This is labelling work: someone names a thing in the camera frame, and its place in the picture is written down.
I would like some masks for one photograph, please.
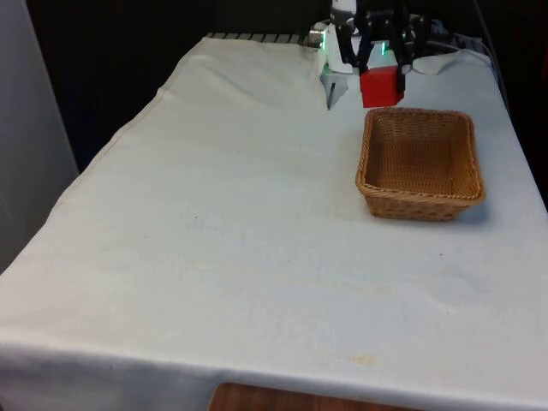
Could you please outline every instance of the red cube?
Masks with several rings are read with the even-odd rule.
[[[397,66],[370,68],[360,75],[364,108],[396,105],[403,98],[398,91]]]

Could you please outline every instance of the white tablecloth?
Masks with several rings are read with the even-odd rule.
[[[490,68],[408,75],[472,116],[488,190],[452,223],[354,185],[297,45],[203,40],[0,276],[0,402],[205,410],[226,381],[426,409],[548,409],[548,225]]]

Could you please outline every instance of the dark background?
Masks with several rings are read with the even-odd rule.
[[[27,0],[76,162],[83,170],[208,32],[301,33],[331,0]],[[509,95],[510,114],[545,203],[541,147],[548,89],[545,0],[479,0]],[[471,0],[411,0],[456,32],[482,36]]]

